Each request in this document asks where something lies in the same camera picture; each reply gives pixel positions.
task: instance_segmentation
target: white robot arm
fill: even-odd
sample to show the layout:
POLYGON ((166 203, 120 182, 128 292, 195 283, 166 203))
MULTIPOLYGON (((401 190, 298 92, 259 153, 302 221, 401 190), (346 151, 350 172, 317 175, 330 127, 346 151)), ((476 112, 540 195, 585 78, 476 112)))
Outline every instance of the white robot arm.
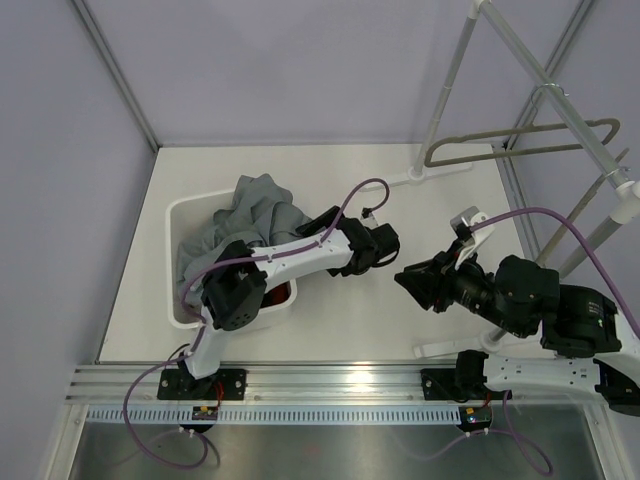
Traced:
POLYGON ((247 257, 255 261, 219 268, 203 278, 201 316, 205 325, 192 342, 194 353, 185 360, 193 379, 218 371, 229 340, 256 319, 265 294, 278 285, 325 270, 332 276, 361 275, 397 257, 400 243, 396 232, 389 224, 378 226, 366 211, 362 221, 342 216, 330 232, 316 233, 330 227, 338 211, 333 207, 299 227, 297 231, 304 237, 300 240, 254 249, 239 241, 225 249, 219 262, 247 257))
POLYGON ((458 354, 455 386, 466 398, 487 391, 552 390, 602 395, 620 413, 640 415, 640 341, 616 305, 599 292, 561 285, 558 272, 508 256, 497 272, 476 262, 486 239, 469 227, 487 215, 477 209, 452 221, 458 235, 449 250, 411 265, 396 281, 425 309, 453 303, 516 337, 535 335, 553 359, 519 359, 468 350, 458 354))

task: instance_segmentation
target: gray garment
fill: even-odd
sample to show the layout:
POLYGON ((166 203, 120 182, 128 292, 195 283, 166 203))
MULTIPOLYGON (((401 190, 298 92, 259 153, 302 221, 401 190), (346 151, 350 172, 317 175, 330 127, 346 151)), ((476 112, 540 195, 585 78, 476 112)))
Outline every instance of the gray garment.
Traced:
MULTIPOLYGON (((242 240, 249 247, 282 245, 300 237, 295 229, 310 219, 292 205, 293 194, 264 174, 241 176, 230 210, 218 210, 196 234, 178 246, 176 287, 183 291, 187 280, 212 266, 231 242, 242 240)), ((202 287, 190 291, 187 302, 199 305, 202 287)))

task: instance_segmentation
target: lavender wall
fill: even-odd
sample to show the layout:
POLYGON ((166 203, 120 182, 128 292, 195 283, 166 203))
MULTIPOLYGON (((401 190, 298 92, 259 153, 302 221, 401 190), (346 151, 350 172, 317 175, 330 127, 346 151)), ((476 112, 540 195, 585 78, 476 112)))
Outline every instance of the lavender wall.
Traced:
MULTIPOLYGON (((622 128, 612 142, 610 151, 615 156, 629 147, 631 150, 624 162, 632 168, 632 178, 640 179, 640 3, 634 1, 599 2, 590 23, 584 30, 562 75, 558 81, 570 93, 570 99, 585 118, 616 116, 622 128)), ((541 109, 540 121, 555 121, 558 117, 546 105, 541 109)), ((568 140, 561 136, 556 140, 568 140)), ((521 146, 533 145, 529 140, 521 146)), ((583 152, 544 156, 520 160, 518 172, 524 181, 529 202, 543 205, 567 214, 578 201, 588 185, 599 172, 583 152)), ((579 228, 590 232, 616 205, 617 199, 608 184, 577 222, 579 228)), ((556 228, 553 221, 534 220, 539 237, 546 241, 556 228)), ((573 250, 576 243, 567 238, 552 265, 558 266, 573 250)), ((608 243, 598 250, 598 255, 622 290, 635 317, 640 319, 640 219, 618 231, 608 243)), ((567 282, 588 285, 602 291, 608 290, 594 268, 587 261, 580 266, 567 282)), ((628 459, 640 476, 640 458, 636 454, 640 442, 640 419, 614 415, 615 422, 628 459)))
POLYGON ((94 358, 153 165, 62 0, 0 15, 0 477, 35 478, 94 358))
MULTIPOLYGON (((90 0, 165 144, 422 141, 469 0, 90 0)), ((545 61, 576 0, 495 0, 545 61)), ((504 128, 532 83, 484 19, 441 133, 504 128)))

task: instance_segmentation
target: white floor panel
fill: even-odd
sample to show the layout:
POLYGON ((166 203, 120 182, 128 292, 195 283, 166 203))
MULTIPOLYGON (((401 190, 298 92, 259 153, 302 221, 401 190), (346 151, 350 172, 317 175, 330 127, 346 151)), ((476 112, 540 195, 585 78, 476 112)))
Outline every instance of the white floor panel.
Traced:
MULTIPOLYGON (((193 331, 167 320, 165 301, 165 211, 179 198, 232 189, 242 174, 270 173, 290 189, 294 203, 313 217, 342 203, 349 190, 374 176, 405 169, 418 145, 324 145, 285 147, 164 148, 160 151, 129 254, 100 361, 160 361, 193 331)), ((440 149, 439 158, 490 151, 488 145, 440 149)), ((355 196, 347 214, 376 204, 381 191, 355 196)), ((236 336, 225 361, 397 361, 414 360, 413 347, 473 336, 492 326, 459 306, 427 313, 393 281, 406 265, 446 249, 454 238, 449 220, 476 205, 489 215, 508 210, 493 161, 468 172, 431 179, 420 186, 392 188, 380 223, 398 232, 401 251, 390 266, 363 276, 331 278, 318 273, 298 281, 290 321, 236 336)), ((498 226, 480 252, 486 271, 509 254, 522 255, 511 220, 498 226)), ((539 352, 536 343, 518 348, 539 352)))

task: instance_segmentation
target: hanger hook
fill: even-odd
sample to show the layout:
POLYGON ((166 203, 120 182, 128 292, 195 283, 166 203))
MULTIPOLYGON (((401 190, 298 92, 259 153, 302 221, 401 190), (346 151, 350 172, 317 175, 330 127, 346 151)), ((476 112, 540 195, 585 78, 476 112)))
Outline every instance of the hanger hook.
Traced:
POLYGON ((536 106, 535 102, 533 101, 533 97, 535 96, 536 93, 538 93, 538 90, 540 90, 541 88, 548 88, 548 87, 555 87, 555 88, 559 88, 560 91, 562 92, 562 94, 565 97, 568 97, 569 94, 565 93, 564 88, 562 88, 562 86, 560 86, 557 83, 541 83, 540 85, 538 85, 536 88, 533 89, 533 92, 531 92, 531 95, 529 95, 529 103, 531 104, 531 106, 533 107, 534 110, 534 118, 536 116, 538 116, 539 110, 538 107, 536 106))

